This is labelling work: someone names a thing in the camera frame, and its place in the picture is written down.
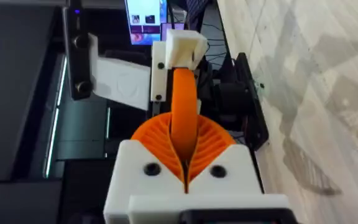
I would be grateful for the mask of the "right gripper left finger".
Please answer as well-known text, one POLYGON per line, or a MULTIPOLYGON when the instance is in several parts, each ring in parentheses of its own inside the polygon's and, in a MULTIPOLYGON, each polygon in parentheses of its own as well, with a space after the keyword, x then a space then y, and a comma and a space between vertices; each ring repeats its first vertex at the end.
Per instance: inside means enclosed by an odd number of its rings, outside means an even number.
POLYGON ((170 113, 155 116, 120 143, 103 210, 106 223, 129 223, 132 197, 185 193, 183 168, 170 140, 170 121, 170 113))

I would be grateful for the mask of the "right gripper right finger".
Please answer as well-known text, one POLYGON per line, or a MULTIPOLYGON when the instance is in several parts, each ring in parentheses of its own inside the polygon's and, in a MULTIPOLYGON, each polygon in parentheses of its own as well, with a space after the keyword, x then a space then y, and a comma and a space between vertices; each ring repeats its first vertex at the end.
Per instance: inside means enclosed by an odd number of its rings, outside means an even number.
POLYGON ((261 194, 249 148, 207 117, 200 116, 198 124, 195 151, 188 167, 188 193, 261 194))

